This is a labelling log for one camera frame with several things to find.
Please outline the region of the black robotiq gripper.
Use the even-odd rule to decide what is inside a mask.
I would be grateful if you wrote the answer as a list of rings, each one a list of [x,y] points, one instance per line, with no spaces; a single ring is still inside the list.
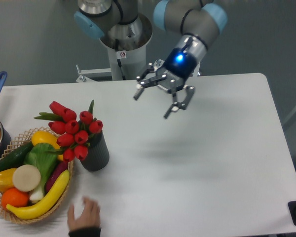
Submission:
[[[186,110],[195,92],[194,86],[185,85],[190,74],[197,66],[196,58],[188,51],[181,48],[174,48],[163,65],[156,71],[152,63],[145,65],[136,76],[137,91],[133,98],[138,100],[145,88],[158,86],[167,93],[171,93],[173,103],[164,114],[167,119],[171,113],[178,110]],[[175,81],[175,88],[170,85],[171,80]],[[184,89],[186,96],[182,102],[177,100],[177,91]]]

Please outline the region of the dark sleeved forearm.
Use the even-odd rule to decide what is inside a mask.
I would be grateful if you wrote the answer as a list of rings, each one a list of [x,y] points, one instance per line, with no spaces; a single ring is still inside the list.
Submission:
[[[99,227],[85,227],[74,231],[69,231],[69,237],[100,237],[101,228]]]

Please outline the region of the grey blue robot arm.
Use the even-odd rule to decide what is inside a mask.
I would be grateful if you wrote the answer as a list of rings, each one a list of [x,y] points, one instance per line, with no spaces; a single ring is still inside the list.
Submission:
[[[162,0],[149,20],[136,0],[80,0],[74,20],[90,38],[106,47],[113,80],[137,81],[134,99],[157,86],[172,95],[165,113],[187,109],[194,87],[187,79],[227,23],[226,12],[210,0]],[[180,40],[165,60],[146,62],[152,28],[176,32]]]

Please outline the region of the person's hand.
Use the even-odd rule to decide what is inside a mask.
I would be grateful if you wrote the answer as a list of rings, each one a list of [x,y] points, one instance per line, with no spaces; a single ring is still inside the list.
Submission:
[[[71,204],[69,206],[67,224],[70,232],[90,227],[99,228],[101,226],[98,202],[89,197],[83,197],[83,204],[84,209],[78,218],[75,218],[74,215],[74,205]]]

